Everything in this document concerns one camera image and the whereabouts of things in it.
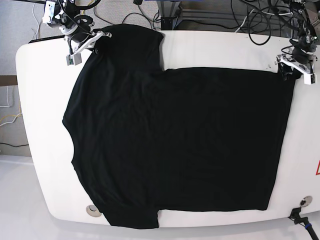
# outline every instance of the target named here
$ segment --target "warning sticker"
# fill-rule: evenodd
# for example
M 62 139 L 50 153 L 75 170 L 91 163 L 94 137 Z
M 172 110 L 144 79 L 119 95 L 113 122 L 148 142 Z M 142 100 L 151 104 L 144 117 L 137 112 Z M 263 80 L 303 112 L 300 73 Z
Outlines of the warning sticker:
M 316 174 L 315 175 L 320 175 L 320 161 L 319 161 L 318 169 L 316 170 Z

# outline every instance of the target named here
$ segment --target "metal grommet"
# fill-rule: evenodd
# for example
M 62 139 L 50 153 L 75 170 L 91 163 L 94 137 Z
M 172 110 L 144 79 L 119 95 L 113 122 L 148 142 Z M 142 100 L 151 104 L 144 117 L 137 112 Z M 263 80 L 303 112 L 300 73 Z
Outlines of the metal grommet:
M 91 217 L 98 218 L 102 215 L 102 213 L 99 212 L 98 208 L 95 205 L 89 205 L 85 210 Z
M 300 207 L 304 208 L 304 207 L 309 206 L 311 204 L 312 200 L 313 200 L 312 196 L 306 196 L 304 199 L 301 200 Z

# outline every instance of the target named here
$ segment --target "white table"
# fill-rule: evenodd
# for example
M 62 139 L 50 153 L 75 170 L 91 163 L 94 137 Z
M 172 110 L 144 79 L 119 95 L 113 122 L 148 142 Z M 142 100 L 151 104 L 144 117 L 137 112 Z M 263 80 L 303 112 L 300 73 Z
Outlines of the white table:
M 247 34 L 242 33 L 162 33 L 165 35 L 160 47 L 164 69 L 220 67 L 276 72 L 276 55 L 289 45 L 286 38 L 272 37 L 266 45 L 256 46 Z M 258 42 L 265 38 L 254 36 Z M 92 217 L 86 212 L 92 201 L 71 164 L 73 143 L 62 124 L 73 86 L 90 53 L 82 53 L 82 64 L 67 66 L 68 45 L 63 39 L 26 44 L 16 54 L 16 71 L 26 134 L 50 213 L 61 220 L 108 225 L 103 216 Z M 317 63 L 315 69 L 320 74 L 320 64 Z M 319 123 L 320 84 L 305 85 L 302 79 L 297 80 L 268 209 L 235 212 L 162 210 L 158 213 L 159 226 L 216 226 L 285 218 L 309 195 L 313 202 L 303 208 L 302 213 L 319 211 L 320 175 L 316 175 L 320 160 Z

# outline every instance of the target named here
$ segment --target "black t-shirt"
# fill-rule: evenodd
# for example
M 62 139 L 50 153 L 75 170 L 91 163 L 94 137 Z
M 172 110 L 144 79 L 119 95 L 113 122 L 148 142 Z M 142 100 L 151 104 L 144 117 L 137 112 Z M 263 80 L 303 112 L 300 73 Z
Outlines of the black t-shirt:
M 97 41 L 63 124 L 78 178 L 109 223 L 157 228 L 164 209 L 266 210 L 295 81 L 258 70 L 162 71 L 162 34 L 103 30 L 112 38 Z

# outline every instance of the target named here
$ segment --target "black fabric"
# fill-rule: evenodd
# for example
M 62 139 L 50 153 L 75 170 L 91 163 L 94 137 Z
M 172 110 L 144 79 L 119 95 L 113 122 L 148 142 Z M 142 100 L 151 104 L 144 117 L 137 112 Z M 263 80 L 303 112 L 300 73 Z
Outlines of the black fabric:
M 96 43 L 63 124 L 78 178 L 109 223 L 157 228 L 164 209 L 266 210 L 295 81 L 258 70 L 162 71 L 160 33 L 103 30 L 112 38 Z

